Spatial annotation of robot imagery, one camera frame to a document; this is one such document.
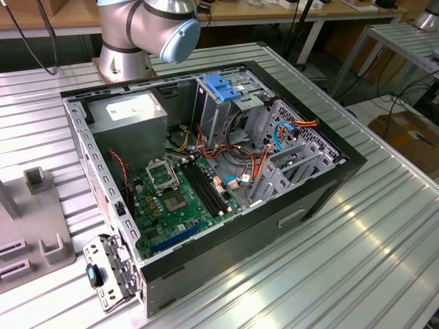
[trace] metal shelf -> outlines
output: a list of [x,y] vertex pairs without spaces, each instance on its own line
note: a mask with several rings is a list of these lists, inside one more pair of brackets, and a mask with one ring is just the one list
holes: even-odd
[[[427,73],[439,71],[439,60],[431,54],[433,50],[439,49],[439,32],[425,32],[409,23],[371,25],[364,29],[340,69],[333,84],[331,96],[337,93],[348,70],[369,38],[375,39],[379,45],[375,47],[371,57],[367,59],[368,65],[371,64],[372,57],[375,57],[381,47],[385,46]],[[409,82],[408,79],[412,73],[413,70],[410,70],[409,75],[405,77],[406,83]]]

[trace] slotted metal table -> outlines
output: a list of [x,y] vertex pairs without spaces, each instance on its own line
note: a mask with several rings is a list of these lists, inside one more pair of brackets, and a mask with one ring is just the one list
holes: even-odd
[[312,219],[146,319],[132,300],[105,315],[82,246],[107,232],[59,97],[101,84],[91,64],[0,74],[0,179],[50,170],[77,260],[0,295],[2,328],[421,328],[439,307],[439,187],[270,48],[195,51],[158,74],[255,60],[367,157]]
[[369,38],[375,39],[378,45],[371,52],[359,75],[364,73],[367,67],[372,64],[375,56],[381,51],[382,46],[385,46],[412,63],[412,67],[403,79],[403,85],[399,87],[400,90],[410,83],[410,77],[417,68],[427,73],[434,73],[435,77],[439,77],[439,60],[431,54],[433,50],[439,49],[439,32],[425,32],[409,23],[371,25],[367,26],[361,33],[340,69],[331,90],[331,96],[334,96],[339,90],[344,77]]

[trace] latch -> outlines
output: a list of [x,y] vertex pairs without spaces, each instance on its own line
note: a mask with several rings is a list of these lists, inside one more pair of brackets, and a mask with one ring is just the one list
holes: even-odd
[[135,296],[139,290],[139,275],[118,236],[96,236],[82,250],[90,285],[96,290],[105,313]]

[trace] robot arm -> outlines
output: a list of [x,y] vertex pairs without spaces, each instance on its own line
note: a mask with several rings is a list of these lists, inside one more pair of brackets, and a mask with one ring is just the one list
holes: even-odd
[[439,28],[439,0],[431,0],[414,24],[425,31],[436,31]]
[[171,63],[186,60],[200,37],[191,0],[97,0],[97,5],[103,40],[99,72],[112,82],[147,77],[147,53]]

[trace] gray holder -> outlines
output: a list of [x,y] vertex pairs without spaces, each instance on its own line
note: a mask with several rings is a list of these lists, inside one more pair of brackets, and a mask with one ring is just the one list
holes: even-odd
[[75,259],[51,173],[36,167],[0,181],[0,293]]

